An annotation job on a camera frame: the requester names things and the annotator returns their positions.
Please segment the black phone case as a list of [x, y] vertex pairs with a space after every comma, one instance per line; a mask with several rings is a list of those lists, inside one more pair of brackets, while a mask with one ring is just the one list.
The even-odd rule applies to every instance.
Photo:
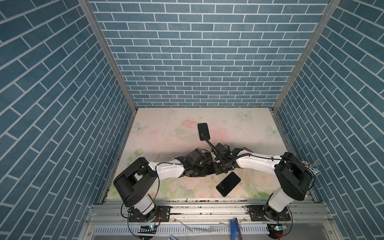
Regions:
[[210, 140], [210, 132], [207, 123], [198, 124], [199, 138], [201, 141]]

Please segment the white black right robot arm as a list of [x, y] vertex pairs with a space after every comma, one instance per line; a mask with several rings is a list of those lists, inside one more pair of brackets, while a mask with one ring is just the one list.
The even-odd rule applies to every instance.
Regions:
[[294, 154], [285, 152], [281, 156], [268, 156], [246, 150], [233, 150], [227, 155], [216, 154], [215, 164], [219, 174], [236, 168], [253, 169], [274, 175], [280, 186], [268, 198], [263, 207], [264, 216], [277, 221], [293, 201], [305, 199], [307, 191], [315, 181], [315, 173], [303, 165]]

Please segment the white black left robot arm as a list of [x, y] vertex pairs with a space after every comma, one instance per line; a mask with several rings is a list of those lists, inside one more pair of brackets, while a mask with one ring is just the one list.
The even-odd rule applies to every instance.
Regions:
[[154, 218], [157, 206], [150, 197], [152, 185], [170, 178], [200, 178], [214, 174], [213, 160], [203, 156], [194, 161], [190, 157], [177, 157], [170, 162], [149, 162], [140, 157], [115, 177], [113, 184], [123, 200], [123, 205], [133, 208], [146, 221]]

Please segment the black smartphone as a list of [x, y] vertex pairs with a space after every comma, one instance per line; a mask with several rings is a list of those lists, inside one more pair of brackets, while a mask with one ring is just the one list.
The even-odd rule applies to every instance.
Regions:
[[240, 177], [232, 172], [216, 186], [216, 189], [222, 197], [226, 197], [240, 182]]

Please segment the dusty pink phone case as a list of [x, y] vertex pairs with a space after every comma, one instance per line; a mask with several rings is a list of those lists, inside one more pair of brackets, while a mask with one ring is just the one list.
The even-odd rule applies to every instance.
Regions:
[[250, 152], [250, 153], [253, 153], [252, 150], [250, 150], [250, 149], [248, 149], [248, 148], [246, 148], [246, 147], [243, 147], [242, 150], [247, 151], [247, 152]]

